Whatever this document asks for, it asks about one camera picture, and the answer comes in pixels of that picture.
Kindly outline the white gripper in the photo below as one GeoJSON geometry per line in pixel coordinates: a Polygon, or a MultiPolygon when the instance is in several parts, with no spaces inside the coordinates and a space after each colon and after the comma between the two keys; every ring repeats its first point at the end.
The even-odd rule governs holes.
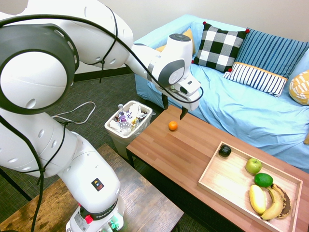
{"type": "Polygon", "coordinates": [[[170,87],[158,87],[158,90],[162,92],[164,109],[167,110],[169,107],[168,97],[173,98],[182,106],[182,112],[180,114],[180,120],[182,120],[188,113],[188,110],[193,111],[198,107],[200,98],[198,90],[200,87],[201,83],[191,73],[170,87]]]}

